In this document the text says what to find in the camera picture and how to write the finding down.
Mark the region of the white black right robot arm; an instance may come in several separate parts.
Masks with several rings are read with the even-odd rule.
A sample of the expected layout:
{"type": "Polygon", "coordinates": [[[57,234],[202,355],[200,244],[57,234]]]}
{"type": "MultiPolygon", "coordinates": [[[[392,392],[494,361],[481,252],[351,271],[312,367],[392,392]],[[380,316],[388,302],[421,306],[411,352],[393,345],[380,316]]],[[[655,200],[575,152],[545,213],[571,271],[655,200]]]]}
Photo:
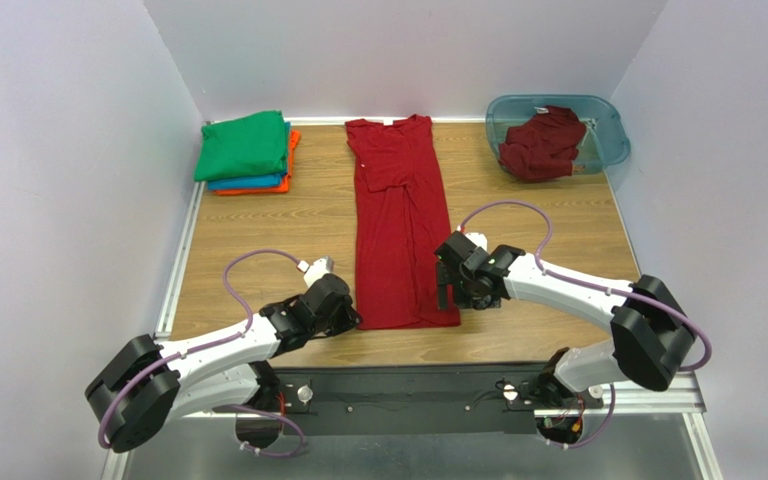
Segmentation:
{"type": "Polygon", "coordinates": [[[558,350],[525,396],[560,407],[597,385],[631,381],[667,390],[696,333],[665,284],[643,275],[636,282],[608,280],[541,261],[520,248],[487,251],[481,234],[453,232],[435,251],[438,307],[485,310],[504,300],[541,304],[585,320],[609,334],[587,347],[558,350]]]}

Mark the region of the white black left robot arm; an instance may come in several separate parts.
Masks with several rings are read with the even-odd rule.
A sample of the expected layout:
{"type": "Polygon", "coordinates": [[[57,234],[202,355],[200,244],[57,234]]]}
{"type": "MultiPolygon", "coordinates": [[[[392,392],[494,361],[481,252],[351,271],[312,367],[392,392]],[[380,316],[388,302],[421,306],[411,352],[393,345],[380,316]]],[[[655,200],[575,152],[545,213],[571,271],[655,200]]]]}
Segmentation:
{"type": "Polygon", "coordinates": [[[99,422],[98,443],[127,452],[168,421],[270,396],[275,382],[260,373],[269,360],[362,323],[347,283],[326,273],[305,292],[267,304],[230,327],[181,341],[136,336],[86,387],[99,422]]]}

